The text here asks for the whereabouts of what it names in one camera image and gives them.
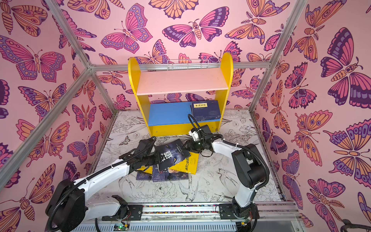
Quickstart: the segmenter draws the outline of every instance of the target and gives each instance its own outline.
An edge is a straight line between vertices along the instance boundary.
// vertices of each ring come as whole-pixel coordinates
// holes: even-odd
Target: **orange butterfly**
[[[102,59],[104,64],[117,65],[117,62],[111,57],[105,56],[102,53],[100,53],[99,56]],[[100,75],[98,76],[98,78],[103,83],[111,83],[113,85],[120,85],[123,89],[126,89],[124,82],[120,80],[119,78],[123,78],[121,74],[128,74],[128,73],[129,73],[128,71],[103,72],[103,74],[105,75]]]
[[[23,119],[18,120],[16,127],[18,128],[17,134],[19,135],[19,139],[22,141],[28,138],[31,132],[35,129],[34,125]],[[28,157],[31,158],[31,161],[26,165],[26,167],[29,167],[32,161],[44,157],[46,153],[49,153],[50,156],[59,156],[59,158],[62,159],[60,152],[63,149],[63,142],[65,141],[69,131],[68,128],[68,122],[62,123],[58,128],[55,129],[53,134],[53,128],[51,128],[49,135],[43,136],[28,155]]]
[[[116,6],[123,8],[125,10],[124,6],[119,0],[109,0],[109,1],[115,4]],[[108,19],[111,13],[107,0],[92,0],[92,1],[69,0],[67,3],[67,6],[72,10],[84,11],[88,13],[92,13],[93,11],[97,10],[94,15],[95,17],[99,19]]]
[[[279,79],[281,77],[281,74],[289,70],[290,65],[288,63],[283,63],[284,61],[281,61],[281,58],[276,64],[274,73],[276,74],[276,79]]]
[[[79,78],[80,76],[80,72],[79,70],[77,69],[76,65],[73,64],[72,65],[72,77],[74,80],[77,80],[77,78]],[[93,96],[94,96],[94,90],[95,90],[96,86],[94,84],[94,81],[93,80],[87,80],[82,86],[81,88],[77,91],[77,93],[75,94],[74,98],[80,96],[81,92],[84,90],[84,94],[88,93],[88,98],[90,100],[90,102],[95,105],[94,101],[93,101]]]
[[[264,56],[263,54],[260,54],[263,56],[263,58],[261,58],[259,55],[255,54],[255,53],[252,53],[252,52],[249,52],[246,57],[247,57],[247,60],[250,61],[250,62],[257,62],[257,61],[270,61],[270,58],[272,57],[272,53],[269,53],[268,55]]]
[[[245,72],[245,69],[244,68],[236,69],[233,72],[233,78],[232,78],[231,87],[239,86],[242,83],[242,80],[240,80],[240,79],[241,79],[241,77],[242,77],[242,75],[243,75],[244,72]]]
[[[5,29],[11,34],[13,30],[13,19],[10,13],[13,11],[13,16],[21,28],[32,36],[39,36],[41,33],[40,28],[37,25],[41,25],[47,18],[46,10],[37,6],[14,6],[10,8],[7,1],[1,2],[1,9],[4,11],[2,13],[3,23]]]
[[[274,16],[281,13],[290,5],[290,3],[285,3],[281,7],[276,7],[272,1],[265,3],[265,0],[247,0],[247,4],[255,17]],[[242,21],[241,24],[249,24],[231,30],[225,37],[231,39],[243,39],[245,37],[248,39],[259,38],[260,44],[263,44],[265,40],[264,32],[260,27],[254,25],[254,23],[263,25],[266,24],[266,21],[264,19],[253,18],[249,12],[246,12],[246,15],[249,19]]]
[[[320,31],[325,26],[320,25],[331,18],[336,12],[338,12],[338,10],[343,7],[346,1],[347,0],[330,1],[324,7],[322,7],[322,9],[320,7],[317,7],[316,9],[314,9],[314,11],[309,11],[308,4],[305,10],[305,20],[312,28],[304,29],[304,33],[308,36],[296,41],[295,44],[292,46],[290,52],[292,52],[295,48],[298,48],[300,53],[304,51],[304,57],[306,59],[317,62],[317,47],[312,35],[316,40],[318,40],[318,34],[316,32]]]
[[[165,15],[169,18],[181,18],[185,10],[194,10],[198,0],[151,0],[153,8],[164,9]]]
[[[19,201],[14,201],[14,200],[4,201],[4,202],[8,202],[8,201],[19,202],[20,207],[13,207],[10,209],[0,211],[0,215],[1,215],[0,231],[14,232],[17,229],[19,220],[22,214],[19,208],[24,210],[24,214],[27,217],[27,219],[32,220],[32,221],[35,220],[35,210],[33,206],[31,205],[31,202],[35,204],[41,204],[41,203],[47,202],[52,197],[53,192],[54,192],[54,186],[52,185],[54,174],[55,174],[55,164],[51,164],[49,167],[46,168],[44,173],[37,180],[28,199],[26,199],[27,188],[28,188],[27,186],[26,195],[22,197]]]
[[[276,116],[275,116],[275,119],[274,119],[275,127],[277,129],[281,128],[285,133],[290,134],[291,130],[290,130],[289,124],[288,124],[287,120],[285,119],[285,117],[283,116],[283,114],[281,113],[281,111],[283,111],[283,110],[282,110],[282,107],[279,105],[279,103],[281,101],[281,96],[282,96],[282,89],[283,89],[283,83],[282,83],[282,80],[280,80],[278,82],[278,85],[277,85],[277,88],[276,88],[275,92],[272,93],[272,95],[270,97],[270,102],[272,103],[272,105],[276,106],[276,108],[271,110],[270,113],[274,114],[274,113],[277,112]]]

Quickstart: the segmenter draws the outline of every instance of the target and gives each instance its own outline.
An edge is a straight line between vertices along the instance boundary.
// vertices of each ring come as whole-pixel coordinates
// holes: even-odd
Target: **dark blue book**
[[[221,118],[218,101],[193,101],[191,106],[196,121],[208,121]]]
[[[188,173],[174,170],[159,171],[157,165],[153,166],[152,182],[170,181],[170,180],[188,180]]]

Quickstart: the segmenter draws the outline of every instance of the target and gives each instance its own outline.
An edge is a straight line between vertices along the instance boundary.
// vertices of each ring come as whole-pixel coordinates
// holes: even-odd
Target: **butterfly wallpaper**
[[[308,231],[338,232],[342,219],[370,226],[371,69],[364,61],[371,30],[357,26],[370,20],[370,4],[307,4],[276,66],[280,74],[264,87],[257,123]],[[287,150],[272,145],[275,136]]]

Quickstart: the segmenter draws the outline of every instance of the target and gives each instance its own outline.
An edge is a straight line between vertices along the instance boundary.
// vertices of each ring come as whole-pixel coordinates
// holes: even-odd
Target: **book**
[[[198,122],[221,118],[219,103],[215,100],[192,102],[191,111]]]
[[[170,181],[170,180],[188,180],[188,173],[164,170],[159,171],[157,165],[153,166],[152,182]]]
[[[155,147],[155,150],[158,152],[160,161],[158,164],[159,171],[164,171],[165,169],[185,160],[191,155],[189,151],[183,149],[183,143],[180,139],[168,144],[157,146]]]
[[[190,152],[191,156],[183,160],[182,162],[169,167],[170,170],[181,171],[185,173],[196,174],[198,164],[198,154]]]

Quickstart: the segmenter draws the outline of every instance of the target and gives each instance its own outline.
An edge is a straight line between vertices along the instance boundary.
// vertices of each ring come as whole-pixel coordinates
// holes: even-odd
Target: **cable hose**
[[[57,210],[59,209],[59,207],[64,203],[64,201],[66,200],[67,197],[69,197],[69,195],[75,191],[80,185],[86,183],[87,180],[91,180],[93,177],[113,168],[113,167],[116,167],[120,164],[123,164],[123,163],[126,163],[127,161],[131,160],[132,158],[135,158],[136,156],[144,153],[145,151],[147,151],[147,149],[150,147],[150,146],[153,146],[154,143],[156,142],[156,137],[155,136],[152,136],[151,138],[153,138],[153,141],[148,145],[148,147],[145,147],[141,152],[139,152],[138,154],[130,157],[129,159],[126,159],[126,160],[123,160],[123,161],[120,161],[120,162],[117,162],[115,164],[112,164],[108,167],[105,167],[104,169],[101,169],[99,170],[98,172],[96,173],[93,173],[92,175],[88,176],[87,178],[83,179],[82,181],[80,181],[79,183],[77,183],[76,185],[74,185],[71,189],[67,190],[65,192],[65,194],[61,197],[61,199],[59,199],[59,201],[56,203],[52,213],[50,214],[47,222],[46,222],[46,229],[49,231],[49,232],[55,232],[55,231],[58,231],[59,230],[59,227],[55,227],[53,228],[52,227],[52,222],[53,222],[53,219],[54,219],[54,216],[55,214],[57,213]]]

